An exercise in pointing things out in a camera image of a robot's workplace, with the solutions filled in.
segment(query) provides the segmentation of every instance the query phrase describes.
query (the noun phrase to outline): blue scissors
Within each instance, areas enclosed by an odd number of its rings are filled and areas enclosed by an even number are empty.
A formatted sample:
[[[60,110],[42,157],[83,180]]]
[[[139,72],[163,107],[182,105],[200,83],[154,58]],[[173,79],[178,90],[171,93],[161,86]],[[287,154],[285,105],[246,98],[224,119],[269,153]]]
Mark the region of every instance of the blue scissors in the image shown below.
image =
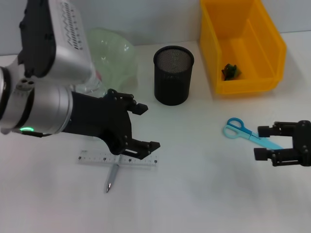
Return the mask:
[[[241,127],[232,124],[231,122],[233,122],[233,121],[237,121],[238,123],[240,123]],[[227,129],[234,131],[236,134],[235,135],[229,134]],[[256,144],[258,144],[262,147],[265,147],[265,148],[268,148],[271,150],[283,149],[278,144],[271,142],[268,138],[259,137],[257,133],[254,133],[254,132],[250,131],[249,129],[245,128],[244,122],[239,118],[234,117],[234,118],[229,119],[227,124],[224,127],[223,132],[227,138],[235,139],[238,137],[242,137],[242,138],[245,138],[245,139],[250,140],[252,142],[255,142]]]

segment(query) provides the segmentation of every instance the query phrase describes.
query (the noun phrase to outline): green object in bin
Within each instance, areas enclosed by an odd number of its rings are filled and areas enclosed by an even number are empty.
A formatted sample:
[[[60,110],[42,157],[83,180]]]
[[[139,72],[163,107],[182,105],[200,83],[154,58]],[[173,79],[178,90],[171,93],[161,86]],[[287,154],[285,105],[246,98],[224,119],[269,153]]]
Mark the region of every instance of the green object in bin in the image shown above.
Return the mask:
[[[242,72],[238,69],[237,65],[227,64],[225,68],[222,70],[225,81],[230,81],[238,77]]]

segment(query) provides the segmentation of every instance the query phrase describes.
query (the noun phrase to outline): silver pen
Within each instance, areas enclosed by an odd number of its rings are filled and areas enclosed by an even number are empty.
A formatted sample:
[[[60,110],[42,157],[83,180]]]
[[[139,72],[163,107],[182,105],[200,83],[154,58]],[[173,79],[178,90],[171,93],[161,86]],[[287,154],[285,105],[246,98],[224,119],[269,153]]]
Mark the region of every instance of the silver pen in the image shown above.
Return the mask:
[[[117,173],[119,170],[118,162],[116,162],[114,165],[112,165],[112,167],[109,171],[108,179],[106,182],[106,193],[109,192],[109,190],[111,189],[111,186],[113,185],[113,183],[116,179],[116,176],[117,176]]]

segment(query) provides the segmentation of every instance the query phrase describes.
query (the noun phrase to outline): white wall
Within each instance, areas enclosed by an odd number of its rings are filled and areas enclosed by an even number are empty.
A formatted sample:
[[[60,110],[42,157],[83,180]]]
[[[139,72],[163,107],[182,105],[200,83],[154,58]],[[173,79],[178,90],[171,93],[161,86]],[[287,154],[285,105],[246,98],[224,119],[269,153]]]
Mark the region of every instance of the white wall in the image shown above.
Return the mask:
[[[73,0],[84,25],[119,32],[135,45],[195,40],[199,0]],[[262,0],[281,32],[311,30],[310,0]],[[26,0],[0,0],[0,55],[21,49],[18,24]]]

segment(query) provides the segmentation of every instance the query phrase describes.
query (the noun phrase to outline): green led light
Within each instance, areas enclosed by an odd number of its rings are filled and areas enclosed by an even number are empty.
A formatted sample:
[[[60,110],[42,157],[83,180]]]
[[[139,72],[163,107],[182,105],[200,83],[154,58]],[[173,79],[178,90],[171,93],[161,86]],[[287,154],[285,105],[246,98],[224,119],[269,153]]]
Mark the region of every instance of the green led light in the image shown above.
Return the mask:
[[[30,127],[24,127],[24,128],[21,128],[20,130],[21,131],[31,131],[31,132],[35,131],[33,128],[30,128]]]

